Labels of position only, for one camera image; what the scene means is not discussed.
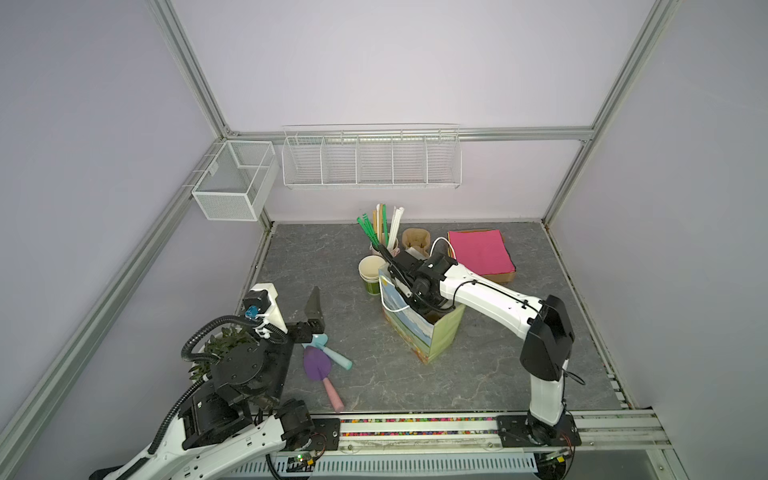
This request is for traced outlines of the painted paper gift bag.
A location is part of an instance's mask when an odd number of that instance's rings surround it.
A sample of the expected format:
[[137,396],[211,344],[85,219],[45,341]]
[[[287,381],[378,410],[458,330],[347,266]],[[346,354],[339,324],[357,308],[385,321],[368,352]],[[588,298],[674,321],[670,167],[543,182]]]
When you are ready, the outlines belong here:
[[392,258],[389,253],[384,255],[387,264],[379,273],[383,313],[422,363],[428,364],[453,343],[465,308],[451,299],[455,304],[451,312],[417,312],[411,308],[389,273]]

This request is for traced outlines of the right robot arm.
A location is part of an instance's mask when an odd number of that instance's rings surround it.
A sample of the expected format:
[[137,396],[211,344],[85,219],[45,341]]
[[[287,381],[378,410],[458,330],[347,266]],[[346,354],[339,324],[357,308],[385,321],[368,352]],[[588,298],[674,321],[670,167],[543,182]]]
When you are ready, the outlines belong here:
[[465,306],[523,341],[520,363],[530,375],[530,402],[523,421],[526,442],[581,444],[564,392],[575,334],[559,297],[540,299],[497,285],[442,252],[418,259],[405,251],[393,256],[383,246],[377,250],[387,262],[395,288],[417,312],[448,313]]

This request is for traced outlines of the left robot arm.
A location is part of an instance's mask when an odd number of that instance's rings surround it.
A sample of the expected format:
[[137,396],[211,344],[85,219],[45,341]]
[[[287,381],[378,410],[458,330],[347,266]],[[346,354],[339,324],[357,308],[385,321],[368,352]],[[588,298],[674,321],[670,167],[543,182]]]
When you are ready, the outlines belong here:
[[337,447],[339,426],[312,419],[300,400],[281,398],[295,346],[325,331],[320,291],[305,320],[285,323],[270,284],[256,284],[240,315],[218,317],[193,334],[181,357],[208,370],[174,403],[152,442],[125,465],[93,479],[216,479],[263,457],[276,469],[280,451],[292,470],[308,469]]

